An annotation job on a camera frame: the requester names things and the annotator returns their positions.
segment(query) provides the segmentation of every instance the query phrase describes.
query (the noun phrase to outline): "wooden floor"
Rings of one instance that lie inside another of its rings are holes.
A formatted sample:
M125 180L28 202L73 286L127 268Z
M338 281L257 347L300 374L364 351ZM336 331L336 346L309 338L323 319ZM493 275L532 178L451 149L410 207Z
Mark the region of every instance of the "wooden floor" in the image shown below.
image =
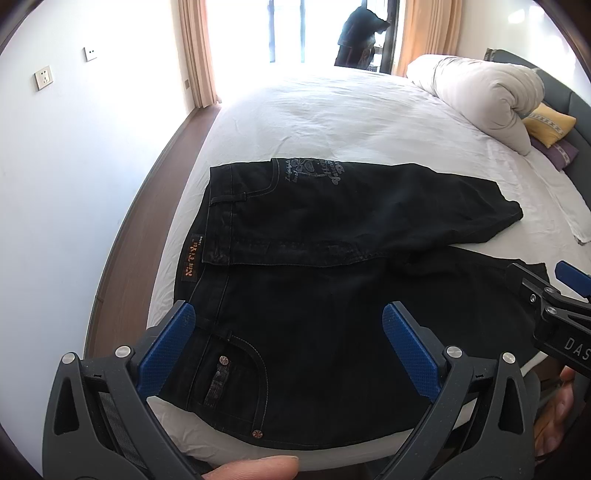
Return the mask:
M145 331L160 257L174 212L197 154L220 107L194 110L144 181L100 281L90 317L85 357L133 345Z

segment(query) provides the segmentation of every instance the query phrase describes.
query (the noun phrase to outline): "black jeans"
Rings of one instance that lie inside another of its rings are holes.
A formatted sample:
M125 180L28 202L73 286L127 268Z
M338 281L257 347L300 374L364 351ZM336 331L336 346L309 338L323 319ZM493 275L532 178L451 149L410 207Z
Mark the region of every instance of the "black jeans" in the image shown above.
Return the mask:
M175 298L198 328L161 397L246 442L351 445L414 427L428 405L381 326L401 300L444 345L524 363L534 321L485 242L522 216L494 182L415 164L309 158L211 169ZM530 266L547 278L543 264Z

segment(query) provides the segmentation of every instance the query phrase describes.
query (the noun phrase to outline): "white bed sheet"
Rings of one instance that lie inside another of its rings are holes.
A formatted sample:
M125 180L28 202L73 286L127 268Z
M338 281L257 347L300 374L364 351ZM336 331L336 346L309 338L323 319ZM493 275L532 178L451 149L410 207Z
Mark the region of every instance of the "white bed sheet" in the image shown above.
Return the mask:
M270 74L264 85L222 108L203 144L168 233L147 326L158 323L173 304L178 257L209 181L209 167L273 157L417 163L493 180L508 200L519 201L524 217L485 244L462 247L493 257L545 262L551 283L576 296L556 280L553 267L566 260L591 271L591 247L575 240L556 198L534 170L537 162L531 155L541 153L532 149L528 158L520 156L407 79L338 67L280 80ZM539 354L522 371L542 358ZM150 399L150 405L181 451L215 465L290 453L300 457L302 469L333 468L391 455L409 434L336 449L285 452L241 442L160 399ZM472 408L464 408L463 419Z

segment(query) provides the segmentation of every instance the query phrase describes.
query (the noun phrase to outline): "pillow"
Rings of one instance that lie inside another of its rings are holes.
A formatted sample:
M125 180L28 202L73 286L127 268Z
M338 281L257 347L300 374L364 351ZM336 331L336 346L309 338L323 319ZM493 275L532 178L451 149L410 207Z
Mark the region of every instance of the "pillow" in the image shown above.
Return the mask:
M407 77L518 154L531 151L519 115L544 99L544 83L528 67L428 54L408 65Z
M557 112L543 103L523 120L528 133L540 140L546 148L564 138L576 122L575 117Z
M570 163L579 153L579 149L572 146L564 138L562 140L558 140L550 148L546 148L546 146L535 137L530 136L530 140L531 146L537 148L546 157L548 157L548 160L552 162L552 165L554 165L556 170L562 170L567 165L570 165Z

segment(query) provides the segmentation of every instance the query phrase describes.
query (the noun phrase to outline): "brand label patch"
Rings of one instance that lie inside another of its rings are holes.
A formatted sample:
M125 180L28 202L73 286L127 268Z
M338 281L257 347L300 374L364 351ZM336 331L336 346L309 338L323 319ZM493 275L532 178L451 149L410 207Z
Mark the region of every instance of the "brand label patch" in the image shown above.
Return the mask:
M197 281L199 272L199 262L201 260L201 248L203 244L203 235L194 233L191 235L189 246L185 253L185 262L183 264L182 280Z

